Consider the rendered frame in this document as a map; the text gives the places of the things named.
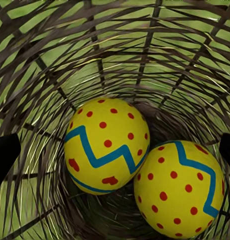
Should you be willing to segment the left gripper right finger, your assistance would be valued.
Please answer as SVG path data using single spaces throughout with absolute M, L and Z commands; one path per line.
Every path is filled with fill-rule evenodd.
M 227 133 L 225 130 L 225 133 L 221 134 L 221 136 L 219 151 L 230 167 L 230 133 Z

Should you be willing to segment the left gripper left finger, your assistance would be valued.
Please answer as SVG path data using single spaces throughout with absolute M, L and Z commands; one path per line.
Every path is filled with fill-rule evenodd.
M 20 153 L 19 135 L 11 133 L 0 137 L 0 185 Z

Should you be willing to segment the easter egg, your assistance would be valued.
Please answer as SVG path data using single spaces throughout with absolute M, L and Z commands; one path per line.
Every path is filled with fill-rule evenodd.
M 120 98 L 97 97 L 71 117 L 64 157 L 80 191 L 106 195 L 122 189 L 138 173 L 150 147 L 146 118 Z
M 150 143 L 133 178 L 140 210 L 136 214 L 159 235 L 197 237 L 213 224 L 224 201 L 226 180 L 219 159 L 209 148 L 186 139 Z

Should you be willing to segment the wicker basket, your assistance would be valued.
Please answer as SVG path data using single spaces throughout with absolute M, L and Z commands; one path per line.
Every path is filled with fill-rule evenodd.
M 113 191 L 110 194 L 106 194 L 105 195 L 106 199 L 102 198 L 100 195 L 95 195 L 94 197 L 100 207 L 102 207 L 103 209 L 115 215 L 115 219 L 117 214 L 125 215 L 125 216 L 122 216 L 121 218 L 126 220 L 117 220 L 117 222 L 123 222 L 131 225 L 135 225 L 135 224 L 142 224 L 142 225 L 137 227 L 134 226 L 133 228 L 120 227 L 120 226 L 115 226 L 113 224 L 110 225 L 106 221 L 104 221 L 101 217 L 99 217 L 97 214 L 95 214 L 103 223 L 105 223 L 110 228 L 109 233 L 107 235 L 101 232 L 100 230 L 98 230 L 90 222 L 91 215 L 89 214 L 89 211 L 85 205 L 86 203 L 87 206 L 89 207 L 89 197 L 87 195 L 87 192 L 84 192 L 83 190 L 80 191 L 79 187 L 76 186 L 78 195 L 69 196 L 70 174 L 66 165 L 65 151 L 64 151 L 66 129 L 69 126 L 68 123 L 71 121 L 71 117 L 70 117 L 71 113 L 74 111 L 74 114 L 75 114 L 77 110 L 81 107 L 79 106 L 79 102 L 87 99 L 93 100 L 96 98 L 105 98 L 105 97 L 117 98 L 117 99 L 125 100 L 127 103 L 131 104 L 132 106 L 134 106 L 140 111 L 140 113 L 145 118 L 146 123 L 149 125 L 148 128 L 150 133 L 154 136 L 153 138 L 156 141 L 161 143 L 164 143 L 167 140 L 171 141 L 174 139 L 173 135 L 177 132 L 178 136 L 182 140 L 186 139 L 187 141 L 195 142 L 197 144 L 199 143 L 206 149 L 208 149 L 208 146 L 212 146 L 214 156 L 217 158 L 214 144 L 217 144 L 217 147 L 219 149 L 222 134 L 224 133 L 222 132 L 221 128 L 217 127 L 209 119 L 205 111 L 210 113 L 214 117 L 216 123 L 218 124 L 216 120 L 216 116 L 212 113 L 212 111 L 214 111 L 223 120 L 225 125 L 230 130 L 230 117 L 228 115 L 230 114 L 230 112 L 221 103 L 221 100 L 225 101 L 225 103 L 227 104 L 230 110 L 230 103 L 227 100 L 227 96 L 230 96 L 230 80 L 226 79 L 224 76 L 219 74 L 219 73 L 222 73 L 230 76 L 230 73 L 226 72 L 225 70 L 221 71 L 219 69 L 206 65 L 204 62 L 199 61 L 199 58 L 200 57 L 209 58 L 218 67 L 220 67 L 218 62 L 230 66 L 230 64 L 218 58 L 213 57 L 210 54 L 210 52 L 207 50 L 207 49 L 210 49 L 214 52 L 217 52 L 220 55 L 222 55 L 224 58 L 226 58 L 228 61 L 230 61 L 230 52 L 209 45 L 211 41 L 214 41 L 222 45 L 226 45 L 227 47 L 230 48 L 229 41 L 221 39 L 216 36 L 219 30 L 221 29 L 230 32 L 230 26 L 226 23 L 227 20 L 230 20 L 230 5 L 229 6 L 212 5 L 204 0 L 182 0 L 191 5 L 179 5 L 179 6 L 162 6 L 163 0 L 156 0 L 155 4 L 149 4 L 149 5 L 121 5 L 125 2 L 128 2 L 129 0 L 116 0 L 114 2 L 110 2 L 103 5 L 93 5 L 92 0 L 67 0 L 67 2 L 65 3 L 47 8 L 50 4 L 52 4 L 55 1 L 55 0 L 47 0 L 47 2 L 40 5 L 35 10 L 33 10 L 29 14 L 24 15 L 22 17 L 11 19 L 7 14 L 7 12 L 12 9 L 26 6 L 38 1 L 40 0 L 13 0 L 13 2 L 8 4 L 4 8 L 2 8 L 2 6 L 0 5 L 0 20 L 2 21 L 2 25 L 0 27 L 0 44 L 4 39 L 6 39 L 11 34 L 13 34 L 14 36 L 7 44 L 7 47 L 0 52 L 0 78 L 3 77 L 3 79 L 0 82 L 0 97 L 2 96 L 4 89 L 10 83 L 13 82 L 3 102 L 0 103 L 0 119 L 3 119 L 3 123 L 0 127 L 0 137 L 2 135 L 7 136 L 12 133 L 16 133 L 19 136 L 20 146 L 22 145 L 25 139 L 24 151 L 21 157 L 20 157 L 21 153 L 19 153 L 17 157 L 18 165 L 15 171 L 14 171 L 14 164 L 13 164 L 8 174 L 3 180 L 3 182 L 7 182 L 6 203 L 5 203 L 5 213 L 4 213 L 4 223 L 3 223 L 4 228 L 6 223 L 7 210 L 9 207 L 12 181 L 14 181 L 14 193 L 13 193 L 12 207 L 11 207 L 11 213 L 10 213 L 8 234 L 2 240 L 15 240 L 19 235 L 21 236 L 22 240 L 25 240 L 23 233 L 28 229 L 30 229 L 33 225 L 37 225 L 38 227 L 40 227 L 44 232 L 46 240 L 48 240 L 47 233 L 45 231 L 45 227 L 42 219 L 46 220 L 47 228 L 50 231 L 52 240 L 59 240 L 59 238 L 56 237 L 51 231 L 50 226 L 52 225 L 49 222 L 47 215 L 49 216 L 51 221 L 58 226 L 59 231 L 61 232 L 62 240 L 78 240 L 76 236 L 79 236 L 81 240 L 109 240 L 109 236 L 123 238 L 126 240 L 181 240 L 181 239 L 169 238 L 162 234 L 158 234 L 158 232 L 157 232 L 158 236 L 156 237 L 148 237 L 148 236 L 144 236 L 143 234 L 135 236 L 127 233 L 122 233 L 119 231 L 114 231 L 114 232 L 119 233 L 120 235 L 110 234 L 112 229 L 118 229 L 118 230 L 135 233 L 137 231 L 147 230 L 152 228 L 152 226 L 149 226 L 148 222 L 141 222 L 141 221 L 144 221 L 144 217 L 142 214 L 137 214 L 137 213 L 140 213 L 140 210 L 138 207 L 134 207 L 134 201 L 136 199 L 134 196 L 134 185 L 133 185 L 134 179 L 133 178 L 123 187 L 123 189 L 119 188 L 118 190 Z M 61 20 L 58 20 L 66 12 L 68 12 L 73 6 L 75 6 L 78 2 L 84 2 L 84 6 L 79 10 L 77 10 L 73 15 L 63 18 Z M 154 8 L 152 15 L 146 15 L 139 18 L 115 19 L 147 7 Z M 21 26 L 23 26 L 30 19 L 34 18 L 36 15 L 54 8 L 58 8 L 58 9 L 55 10 L 52 14 L 50 14 L 48 17 L 43 19 L 40 23 L 38 23 L 35 27 L 30 29 L 28 32 L 22 33 L 19 30 Z M 94 19 L 94 15 L 96 14 L 102 13 L 109 9 L 119 9 L 119 8 L 125 8 L 125 9 L 119 12 L 110 14 L 108 16 L 101 17 L 99 19 Z M 159 17 L 161 8 L 166 8 L 188 17 Z M 192 15 L 192 14 L 188 14 L 185 12 L 177 11 L 174 9 L 207 10 L 211 13 L 221 16 L 221 18 L 203 18 L 203 17 Z M 65 30 L 72 23 L 75 23 L 82 19 L 87 19 L 87 21 L 79 26 Z M 113 26 L 100 29 L 100 30 L 96 30 L 97 25 L 101 23 L 105 23 L 107 21 L 123 21 L 123 23 L 119 23 Z M 119 27 L 122 27 L 124 25 L 130 24 L 135 21 L 148 21 L 148 22 L 133 28 L 119 29 Z M 169 28 L 161 23 L 158 23 L 158 21 L 168 21 L 175 25 L 178 25 L 179 27 L 182 27 L 183 29 Z M 205 32 L 205 31 L 200 31 L 192 27 L 188 27 L 188 26 L 176 23 L 174 21 L 201 21 L 206 24 L 213 25 L 214 28 L 212 29 L 211 32 Z M 49 33 L 44 38 L 31 42 L 37 36 L 50 31 L 51 33 Z M 42 49 L 53 40 L 57 40 L 60 38 L 66 39 L 70 35 L 84 32 L 84 31 L 87 31 L 87 32 L 82 36 L 67 40 L 65 42 L 59 41 L 56 45 L 52 47 Z M 113 35 L 104 37 L 102 39 L 98 39 L 98 35 L 104 34 L 109 31 L 119 31 L 119 32 Z M 140 37 L 132 38 L 129 41 L 125 41 L 125 42 L 107 46 L 107 47 L 99 47 L 100 43 L 106 42 L 108 40 L 114 40 L 116 39 L 116 37 L 119 37 L 125 34 L 131 34 L 136 32 L 147 32 L 144 47 L 140 47 L 139 51 L 133 51 L 133 52 L 125 51 L 130 48 L 137 48 L 136 46 L 125 47 L 119 51 L 110 51 L 110 50 L 114 48 L 119 48 L 120 46 L 123 46 L 127 43 L 141 39 Z M 205 37 L 206 40 L 204 43 L 201 43 L 188 36 L 185 36 L 187 38 L 182 38 L 180 36 L 167 36 L 163 38 L 200 44 L 200 48 L 198 49 L 186 48 L 170 42 L 165 42 L 165 43 L 174 45 L 175 47 L 174 48 L 165 47 L 161 45 L 151 44 L 153 34 L 155 32 L 180 33 L 182 35 L 183 33 L 192 33 L 192 34 L 201 35 Z M 75 46 L 75 44 L 89 38 L 91 38 L 91 40 L 88 41 L 85 45 L 83 45 L 79 49 L 76 49 L 72 52 L 67 53 L 69 50 L 71 50 Z M 68 45 L 72 45 L 72 46 L 68 48 L 61 56 L 56 58 L 55 61 L 49 67 L 47 67 L 46 63 L 44 63 L 41 56 L 47 52 L 54 51 Z M 91 46 L 93 46 L 92 51 L 88 51 L 84 55 L 69 61 L 69 59 L 72 56 L 74 56 L 77 52 L 90 48 Z M 152 49 L 162 49 L 168 53 L 161 53 Z M 186 51 L 195 53 L 195 56 L 193 57 L 193 59 L 191 59 L 187 55 L 180 53 L 176 49 L 184 49 Z M 11 63 L 7 64 L 3 69 L 1 69 L 6 59 L 11 55 L 13 55 L 16 51 L 18 51 L 18 53 L 14 58 L 14 60 Z M 62 57 L 67 55 L 70 55 L 70 56 L 66 58 L 65 61 L 63 61 L 59 65 L 54 66 Z M 108 61 L 108 62 L 102 61 L 102 59 L 105 59 L 112 55 L 123 55 L 123 56 L 135 55 L 135 57 L 132 57 L 125 61 Z M 149 55 L 162 55 L 165 58 L 168 58 L 168 60 L 158 60 Z M 179 58 L 182 58 L 183 60 L 177 60 L 171 56 L 177 56 Z M 85 60 L 80 64 L 76 64 L 78 61 L 82 59 L 85 59 Z M 24 61 L 26 61 L 25 65 L 18 72 L 14 73 L 16 68 Z M 33 74 L 30 76 L 30 78 L 27 80 L 26 84 L 22 86 L 20 89 L 18 89 L 16 92 L 14 92 L 16 87 L 22 80 L 23 76 L 25 75 L 25 73 L 27 72 L 31 64 L 33 64 L 34 62 L 38 64 L 38 66 L 42 69 L 42 71 L 39 72 L 38 75 L 36 75 L 36 77 L 32 78 L 36 72 L 35 70 Z M 73 88 L 73 90 L 68 94 L 65 94 L 63 88 L 61 87 L 64 86 L 66 81 L 68 81 L 84 66 L 91 64 L 93 62 L 97 62 L 98 71 L 95 72 L 87 81 L 82 81 L 79 84 L 68 88 L 68 89 Z M 189 64 L 185 65 L 183 62 L 189 62 Z M 105 67 L 103 66 L 103 63 L 116 63 L 116 64 L 113 66 Z M 110 69 L 113 67 L 118 67 L 124 63 L 139 63 L 140 64 L 139 71 L 125 70 L 124 67 L 120 69 Z M 165 67 L 173 69 L 174 71 L 145 73 L 144 68 L 148 66 L 146 64 L 153 64 L 153 63 L 161 64 Z M 169 63 L 176 63 L 179 66 L 173 66 Z M 67 64 L 69 64 L 69 66 L 67 66 L 66 68 L 56 71 L 59 67 Z M 211 72 L 198 68 L 195 64 L 208 68 Z M 70 72 L 70 74 L 68 74 L 62 80 L 57 81 L 57 79 L 59 79 L 62 75 L 64 75 L 66 72 L 70 70 L 73 70 L 73 71 Z M 194 70 L 196 72 L 204 74 L 209 79 L 193 74 L 190 70 Z M 109 75 L 112 73 L 116 75 L 105 78 L 106 75 Z M 133 74 L 133 75 L 122 76 L 124 74 Z M 161 76 L 159 74 L 174 75 L 178 77 L 178 81 L 172 80 L 169 77 Z M 198 79 L 201 82 L 207 82 L 209 84 L 220 87 L 225 92 L 221 92 L 219 90 L 211 88 L 204 83 L 196 82 L 191 78 L 189 78 L 188 76 Z M 166 78 L 168 80 L 158 80 L 157 78 Z M 40 84 L 44 79 L 45 81 L 42 84 L 41 88 L 38 91 L 36 91 L 33 95 L 31 95 L 35 87 L 38 84 Z M 79 90 L 81 86 L 96 79 L 100 79 L 100 81 L 98 81 L 96 84 L 92 83 L 88 87 Z M 225 83 L 226 86 L 215 82 L 213 79 L 216 79 Z M 144 80 L 148 80 L 149 82 L 161 82 L 171 86 L 172 88 L 169 90 L 168 93 L 166 93 L 161 91 L 160 89 L 156 89 L 156 88 L 141 84 L 140 82 Z M 188 82 L 196 84 L 198 87 L 200 87 L 200 89 L 187 85 L 185 83 L 182 83 L 182 80 L 186 80 Z M 124 84 L 125 82 L 136 82 L 136 84 Z M 99 85 L 99 84 L 101 84 L 100 87 L 94 88 L 96 85 Z M 42 92 L 46 90 L 48 87 L 50 87 L 51 85 L 54 85 L 54 87 L 50 91 L 48 91 L 47 94 L 45 94 L 42 98 L 40 98 Z M 122 90 L 125 88 L 133 88 L 133 89 L 129 91 L 115 92 L 117 90 Z M 86 94 L 88 92 L 98 90 L 98 89 L 102 89 L 102 90 L 98 92 L 94 92 L 87 96 L 82 96 L 78 98 L 81 94 Z M 177 93 L 182 97 L 181 101 L 183 102 L 173 99 L 171 96 L 173 92 L 176 92 L 175 89 L 184 91 L 189 97 L 193 98 L 196 101 L 196 103 L 189 101 L 187 98 L 182 96 L 182 94 L 178 91 Z M 213 101 L 212 102 L 207 101 L 205 98 L 194 93 L 191 89 L 194 89 L 202 94 L 212 97 Z M 217 96 L 207 92 L 204 89 L 208 89 L 216 93 Z M 47 107 L 50 101 L 57 94 L 60 94 L 60 98 L 57 101 L 55 101 L 54 104 L 47 110 Z M 141 96 L 139 94 L 149 94 L 150 96 Z M 24 102 L 21 105 L 19 105 L 21 99 L 25 95 L 27 96 Z M 201 100 L 196 99 L 193 95 L 198 96 Z M 43 102 L 47 100 L 49 96 L 51 96 L 50 100 L 41 109 L 38 108 L 36 114 L 27 122 L 27 119 L 29 118 L 31 113 L 38 106 L 41 107 Z M 156 100 L 151 100 L 151 98 L 160 98 L 161 102 L 158 102 Z M 32 99 L 33 99 L 33 102 L 30 105 L 30 107 L 23 112 L 23 109 L 25 108 L 25 106 Z M 165 103 L 165 101 L 169 102 L 171 105 L 175 106 L 180 110 L 178 111 L 168 106 Z M 55 110 L 51 113 L 48 113 L 47 117 L 44 120 L 42 120 L 43 116 L 49 110 L 51 110 L 52 107 L 56 105 L 56 103 L 58 103 L 58 105 L 55 108 Z M 214 104 L 216 103 L 218 103 L 220 109 L 223 112 L 223 115 L 214 107 Z M 181 107 L 180 104 L 187 106 L 189 109 L 191 109 L 194 112 L 194 114 L 190 113 L 185 108 Z M 34 121 L 36 115 L 44 107 L 45 109 L 43 110 L 41 116 Z M 53 121 L 55 121 L 56 118 L 61 113 L 62 113 L 62 116 L 60 118 L 58 125 L 54 127 L 52 131 L 47 132 L 49 125 Z M 43 126 L 45 121 L 52 114 L 53 114 L 52 118 L 46 123 L 45 126 Z M 201 120 L 203 120 L 206 127 L 196 118 L 196 116 L 198 116 Z M 161 125 L 157 121 L 154 121 L 154 119 L 159 119 L 164 124 L 170 124 L 174 128 L 174 130 L 173 131 L 169 130 L 168 128 Z M 26 134 L 22 139 L 23 128 L 26 129 Z M 202 137 L 199 130 L 206 137 L 208 142 L 205 143 L 204 138 Z M 32 134 L 29 138 L 29 141 L 27 142 L 28 131 L 32 131 Z M 205 131 L 210 133 L 212 137 L 215 139 L 210 141 Z M 47 141 L 45 140 L 44 145 L 37 158 L 37 161 L 38 160 L 39 161 L 38 161 L 38 169 L 36 173 L 32 173 L 32 172 L 30 173 L 30 163 L 32 161 L 32 159 L 30 159 L 27 172 L 23 174 L 27 156 L 32 148 L 32 145 L 36 140 L 35 152 L 33 154 L 34 167 L 35 167 L 36 152 L 44 136 L 46 136 L 48 140 Z M 224 159 L 220 151 L 218 151 L 218 155 L 219 155 L 218 160 L 221 165 L 221 168 L 223 167 L 221 163 L 221 157 L 224 162 L 224 166 L 225 166 L 224 178 L 226 180 L 227 189 L 224 195 L 223 204 L 219 211 L 218 220 L 214 224 L 214 226 L 216 225 L 216 228 L 215 228 L 215 232 L 212 240 L 216 240 L 216 238 L 220 233 L 221 235 L 219 240 L 222 240 L 225 234 L 226 234 L 225 240 L 230 240 L 230 173 L 228 172 L 227 161 Z M 48 200 L 46 204 L 45 184 L 48 176 L 50 180 L 49 180 L 49 189 L 48 189 Z M 37 180 L 36 198 L 34 197 L 35 199 L 34 220 L 32 220 L 33 208 L 31 208 L 30 222 L 26 223 L 25 226 L 21 227 L 21 204 L 23 203 L 22 181 L 27 179 L 27 182 L 29 183 L 31 178 L 36 178 Z M 42 197 L 40 194 L 41 181 L 42 181 Z M 3 182 L 0 185 L 0 204 L 1 204 Z M 131 188 L 131 190 L 127 190 L 128 188 Z M 18 190 L 20 192 L 20 213 L 19 213 L 19 206 L 18 206 L 18 199 L 17 199 Z M 107 200 L 110 199 L 112 202 L 116 203 L 112 198 L 119 201 L 119 199 L 114 195 L 114 193 L 121 196 L 120 204 L 117 204 L 118 205 L 117 211 L 113 211 L 113 209 L 109 206 L 107 202 Z M 226 201 L 227 195 L 228 195 L 229 206 L 226 212 L 224 210 L 224 207 L 225 207 L 225 201 Z M 82 204 L 84 206 L 84 209 L 87 215 L 89 216 L 89 218 L 87 219 L 84 218 L 80 210 L 76 206 L 75 202 L 73 201 L 73 198 L 75 198 L 75 201 L 77 202 L 79 207 L 82 209 L 76 197 L 80 197 Z M 124 210 L 132 214 L 118 212 L 120 207 L 127 207 L 127 206 L 121 205 L 121 203 L 130 204 L 128 202 L 124 202 L 123 198 L 132 200 L 133 207 Z M 41 212 L 39 212 L 39 209 L 38 209 L 39 202 L 41 204 Z M 16 209 L 16 213 L 19 221 L 19 229 L 11 233 L 14 205 L 15 205 L 15 209 Z M 82 211 L 84 212 L 83 209 Z M 1 213 L 1 209 L 0 209 L 0 213 Z M 62 223 L 60 214 L 63 216 L 66 226 Z M 217 227 L 222 215 L 225 216 L 224 224 L 223 224 L 223 227 L 216 234 Z M 228 229 L 223 234 L 224 228 L 228 222 L 229 222 Z M 203 231 L 198 236 L 195 236 L 196 237 L 195 240 L 208 240 L 209 233 L 214 228 L 214 226 L 212 226 L 211 224 L 209 226 L 207 234 L 204 236 L 205 231 Z

